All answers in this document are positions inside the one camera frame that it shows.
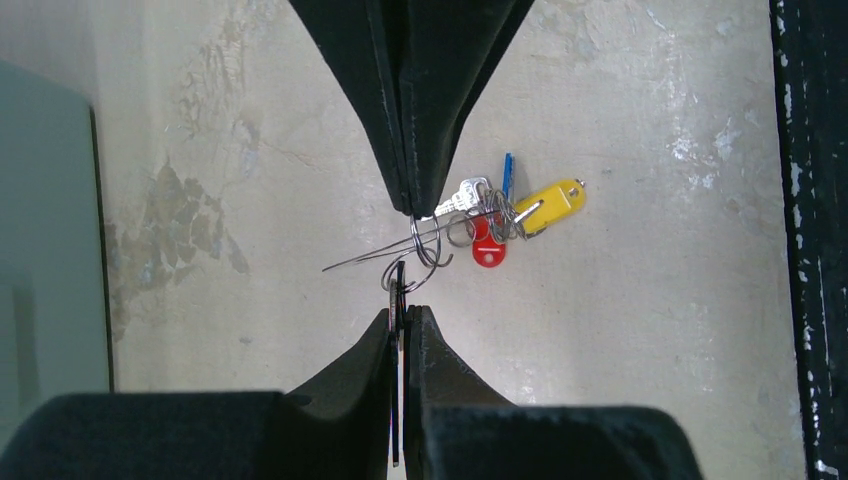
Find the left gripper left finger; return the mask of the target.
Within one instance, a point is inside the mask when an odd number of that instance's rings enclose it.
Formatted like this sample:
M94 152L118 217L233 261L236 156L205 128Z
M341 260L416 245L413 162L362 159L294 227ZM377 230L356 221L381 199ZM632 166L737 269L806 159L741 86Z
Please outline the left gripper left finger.
M290 392L71 394L39 407L1 456L5 479L383 479L393 363L388 314Z

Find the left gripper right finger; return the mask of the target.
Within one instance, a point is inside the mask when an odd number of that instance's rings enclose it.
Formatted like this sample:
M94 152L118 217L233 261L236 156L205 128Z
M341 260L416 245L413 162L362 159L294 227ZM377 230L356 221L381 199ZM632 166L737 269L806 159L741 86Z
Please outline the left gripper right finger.
M404 319L409 479L700 479L684 430L634 405L517 405L447 343L432 310Z

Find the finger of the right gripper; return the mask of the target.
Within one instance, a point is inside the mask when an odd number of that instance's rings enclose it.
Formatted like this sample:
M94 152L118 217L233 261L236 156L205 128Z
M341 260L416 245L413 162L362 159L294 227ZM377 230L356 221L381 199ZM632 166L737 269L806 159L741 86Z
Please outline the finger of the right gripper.
M477 100L531 7L529 1L393 1L399 58L393 87L402 156L400 211L431 215Z
M357 114L392 206L411 214L386 3L309 0L291 6Z

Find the blue key tag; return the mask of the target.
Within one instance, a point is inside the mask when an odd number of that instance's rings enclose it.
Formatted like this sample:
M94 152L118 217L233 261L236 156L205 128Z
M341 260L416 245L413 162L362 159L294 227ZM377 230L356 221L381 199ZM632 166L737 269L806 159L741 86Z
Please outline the blue key tag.
M514 171L515 160L511 152L507 152L504 157L504 168L502 177L502 191L505 198L511 202L514 193Z

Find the metal keyring with keys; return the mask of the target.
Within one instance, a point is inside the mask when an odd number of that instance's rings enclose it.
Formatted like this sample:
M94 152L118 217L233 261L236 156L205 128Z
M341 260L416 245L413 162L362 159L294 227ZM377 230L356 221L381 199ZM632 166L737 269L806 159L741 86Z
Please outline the metal keyring with keys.
M389 460L409 479L427 476L426 429L434 410L512 410L514 404L488 385L448 344L433 312L408 296L451 264L457 249L472 253L472 220L485 217L492 236L506 246L528 240L523 215L485 177L463 180L433 214L410 221L407 237L354 256L338 267L381 257L390 260L380 283L385 310L388 360Z

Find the red key tag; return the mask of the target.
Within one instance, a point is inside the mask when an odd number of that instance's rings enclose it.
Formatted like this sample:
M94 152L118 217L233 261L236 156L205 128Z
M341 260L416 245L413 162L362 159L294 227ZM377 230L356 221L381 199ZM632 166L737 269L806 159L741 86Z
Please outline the red key tag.
M472 225L471 250L474 261L484 268L498 267L506 258L507 246L495 240L485 217L474 218Z

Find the yellow key tag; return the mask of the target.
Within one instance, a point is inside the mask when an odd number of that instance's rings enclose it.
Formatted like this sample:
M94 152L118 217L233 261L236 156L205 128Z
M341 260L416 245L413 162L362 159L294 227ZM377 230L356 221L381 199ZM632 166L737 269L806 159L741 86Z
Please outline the yellow key tag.
M514 208L523 215L521 226L527 237L581 210L586 204L586 184L579 179L564 179L518 201Z

